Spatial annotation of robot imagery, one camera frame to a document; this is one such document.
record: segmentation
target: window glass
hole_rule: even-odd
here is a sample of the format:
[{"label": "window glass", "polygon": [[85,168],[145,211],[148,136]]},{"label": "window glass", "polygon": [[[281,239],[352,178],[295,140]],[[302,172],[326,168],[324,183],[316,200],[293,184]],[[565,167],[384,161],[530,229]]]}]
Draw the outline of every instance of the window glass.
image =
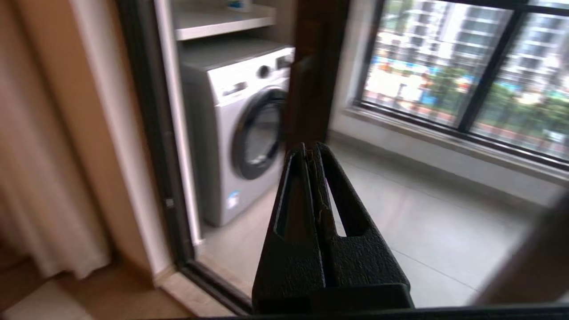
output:
[{"label": "window glass", "polygon": [[[492,22],[467,19],[489,14]],[[452,125],[508,16],[443,1],[386,1],[362,99]],[[421,20],[429,24],[417,26]]]},{"label": "window glass", "polygon": [[[540,38],[537,26],[556,26],[559,36]],[[567,158],[569,146],[569,20],[532,14],[483,105],[475,132]]]},{"label": "window glass", "polygon": [[569,9],[568,0],[531,0],[530,4],[543,7]]}]

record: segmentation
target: window sill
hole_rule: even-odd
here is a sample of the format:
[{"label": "window sill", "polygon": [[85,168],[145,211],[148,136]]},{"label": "window sill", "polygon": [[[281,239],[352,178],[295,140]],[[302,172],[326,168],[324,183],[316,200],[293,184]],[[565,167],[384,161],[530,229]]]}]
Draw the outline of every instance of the window sill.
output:
[{"label": "window sill", "polygon": [[346,108],[343,114],[560,186],[564,186],[569,180],[569,173],[566,171],[390,118],[358,106]]}]

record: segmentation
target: door frame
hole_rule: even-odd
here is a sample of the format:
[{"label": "door frame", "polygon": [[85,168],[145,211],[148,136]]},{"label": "door frame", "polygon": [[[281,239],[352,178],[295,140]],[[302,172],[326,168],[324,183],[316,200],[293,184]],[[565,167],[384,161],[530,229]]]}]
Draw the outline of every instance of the door frame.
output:
[{"label": "door frame", "polygon": [[[170,248],[179,272],[235,314],[248,315],[253,312],[250,297],[196,261],[195,238],[199,236],[192,234],[187,215],[188,203],[178,157],[179,144],[172,120],[156,12],[156,2],[159,1],[169,0],[116,0],[115,4],[141,108]],[[291,66],[291,88],[284,110],[287,150],[300,142],[310,144],[326,139],[349,4],[350,0],[298,1],[294,42],[296,55]]]}]

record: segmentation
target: washing machine door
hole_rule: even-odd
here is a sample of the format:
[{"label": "washing machine door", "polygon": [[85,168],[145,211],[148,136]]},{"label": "washing machine door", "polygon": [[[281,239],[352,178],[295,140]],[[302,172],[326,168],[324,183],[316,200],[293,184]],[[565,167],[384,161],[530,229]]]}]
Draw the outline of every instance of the washing machine door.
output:
[{"label": "washing machine door", "polygon": [[279,87],[266,87],[245,107],[232,145],[233,167],[242,178],[260,177],[278,157],[286,96]]}]

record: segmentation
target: sticker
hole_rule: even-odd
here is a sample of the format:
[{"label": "sticker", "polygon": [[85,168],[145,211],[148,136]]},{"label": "sticker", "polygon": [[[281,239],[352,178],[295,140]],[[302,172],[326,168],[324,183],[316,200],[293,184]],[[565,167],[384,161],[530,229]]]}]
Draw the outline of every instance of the sticker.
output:
[{"label": "sticker", "polygon": [[239,204],[239,191],[233,191],[227,197],[227,209],[232,209]]}]

